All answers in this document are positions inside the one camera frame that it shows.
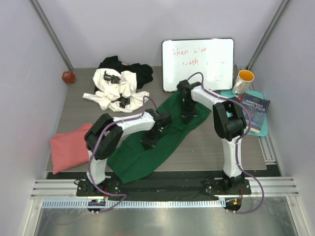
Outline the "green t-shirt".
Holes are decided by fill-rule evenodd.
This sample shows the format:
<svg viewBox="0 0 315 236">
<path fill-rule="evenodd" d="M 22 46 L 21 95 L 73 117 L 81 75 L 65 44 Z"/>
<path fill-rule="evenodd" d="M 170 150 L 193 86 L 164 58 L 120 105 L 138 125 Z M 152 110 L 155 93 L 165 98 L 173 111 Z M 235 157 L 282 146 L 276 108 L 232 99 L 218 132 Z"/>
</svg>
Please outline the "green t-shirt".
<svg viewBox="0 0 315 236">
<path fill-rule="evenodd" d="M 133 182 L 147 177 L 154 172 L 177 149 L 184 138 L 200 126 L 211 113 L 204 105 L 196 104 L 197 116 L 185 124 L 181 118 L 181 96 L 175 92 L 167 98 L 158 111 L 168 111 L 172 116 L 172 123 L 161 134 L 157 146 L 145 150 L 140 140 L 144 132 L 137 132 L 127 136 L 114 154 L 107 159 L 107 166 L 124 183 Z"/>
</svg>

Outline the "white dry-erase board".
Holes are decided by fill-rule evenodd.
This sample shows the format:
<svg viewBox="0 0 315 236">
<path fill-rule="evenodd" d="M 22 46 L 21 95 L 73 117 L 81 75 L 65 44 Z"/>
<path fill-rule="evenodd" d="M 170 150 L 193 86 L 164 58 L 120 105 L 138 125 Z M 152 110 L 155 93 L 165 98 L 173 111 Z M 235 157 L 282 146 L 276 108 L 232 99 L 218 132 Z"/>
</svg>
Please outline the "white dry-erase board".
<svg viewBox="0 0 315 236">
<path fill-rule="evenodd" d="M 209 38 L 165 40 L 162 43 L 163 90 L 173 92 L 177 84 L 196 72 L 204 76 L 209 90 L 230 90 L 234 72 L 234 40 Z"/>
</svg>

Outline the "white t-shirt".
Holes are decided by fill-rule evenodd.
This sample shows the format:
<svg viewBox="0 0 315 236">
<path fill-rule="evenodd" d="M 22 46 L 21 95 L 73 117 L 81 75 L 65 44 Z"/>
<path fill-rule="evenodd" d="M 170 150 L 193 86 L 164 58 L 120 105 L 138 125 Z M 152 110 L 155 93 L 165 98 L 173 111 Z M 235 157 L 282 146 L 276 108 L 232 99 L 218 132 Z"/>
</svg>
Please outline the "white t-shirt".
<svg viewBox="0 0 315 236">
<path fill-rule="evenodd" d="M 136 73 L 118 72 L 110 68 L 97 69 L 93 75 L 96 91 L 83 98 L 97 103 L 102 110 L 131 113 L 148 101 L 150 93 L 137 91 Z"/>
</svg>

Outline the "white mug orange inside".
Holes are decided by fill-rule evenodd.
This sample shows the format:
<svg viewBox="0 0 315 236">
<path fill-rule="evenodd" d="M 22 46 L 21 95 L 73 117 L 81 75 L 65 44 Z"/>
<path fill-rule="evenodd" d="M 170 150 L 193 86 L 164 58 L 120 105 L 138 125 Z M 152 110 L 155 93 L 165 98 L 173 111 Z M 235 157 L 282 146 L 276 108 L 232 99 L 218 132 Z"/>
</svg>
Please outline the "white mug orange inside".
<svg viewBox="0 0 315 236">
<path fill-rule="evenodd" d="M 254 74 L 249 70 L 240 70 L 235 80 L 232 92 L 234 94 L 244 94 L 254 81 Z"/>
</svg>

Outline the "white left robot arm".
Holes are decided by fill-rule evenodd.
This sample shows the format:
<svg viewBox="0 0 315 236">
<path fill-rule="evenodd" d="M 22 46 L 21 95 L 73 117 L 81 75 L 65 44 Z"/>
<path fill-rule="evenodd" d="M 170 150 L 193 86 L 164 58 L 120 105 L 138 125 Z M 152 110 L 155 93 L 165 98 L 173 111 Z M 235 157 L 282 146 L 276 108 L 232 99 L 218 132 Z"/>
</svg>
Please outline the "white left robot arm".
<svg viewBox="0 0 315 236">
<path fill-rule="evenodd" d="M 171 123 L 172 116 L 168 111 L 160 113 L 153 109 L 122 118 L 101 115 L 84 136 L 86 147 L 92 153 L 87 171 L 90 181 L 88 191 L 94 196 L 100 196 L 104 192 L 107 159 L 114 153 L 121 138 L 143 131 L 140 142 L 144 149 L 155 148 L 163 130 Z"/>
</svg>

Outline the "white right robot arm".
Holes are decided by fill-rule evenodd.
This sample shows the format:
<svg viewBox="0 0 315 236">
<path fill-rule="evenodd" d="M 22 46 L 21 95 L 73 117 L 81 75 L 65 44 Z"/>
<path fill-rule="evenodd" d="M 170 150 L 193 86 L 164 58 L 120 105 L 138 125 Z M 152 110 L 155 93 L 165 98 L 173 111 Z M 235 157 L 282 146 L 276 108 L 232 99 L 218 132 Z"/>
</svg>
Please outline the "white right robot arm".
<svg viewBox="0 0 315 236">
<path fill-rule="evenodd" d="M 197 116 L 195 106 L 198 103 L 212 111 L 215 132 L 223 145 L 222 188 L 227 194 L 234 194 L 245 179 L 241 165 L 241 142 L 247 126 L 244 107 L 236 98 L 227 98 L 206 90 L 200 82 L 191 84 L 188 80 L 180 81 L 177 90 L 182 97 L 181 116 L 184 123 L 189 123 Z"/>
</svg>

